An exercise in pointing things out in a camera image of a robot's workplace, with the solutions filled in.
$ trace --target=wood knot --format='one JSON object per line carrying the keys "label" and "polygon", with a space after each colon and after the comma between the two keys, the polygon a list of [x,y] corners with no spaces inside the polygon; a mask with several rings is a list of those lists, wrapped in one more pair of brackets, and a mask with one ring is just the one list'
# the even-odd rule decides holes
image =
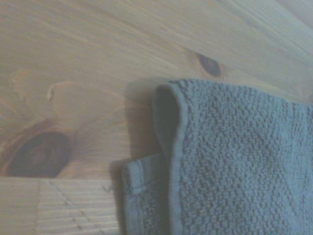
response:
{"label": "wood knot", "polygon": [[6,175],[54,178],[68,164],[71,145],[61,132],[45,132],[28,140],[14,155]]}
{"label": "wood knot", "polygon": [[204,68],[204,70],[213,77],[221,76],[221,68],[219,63],[211,58],[199,54],[199,61]]}

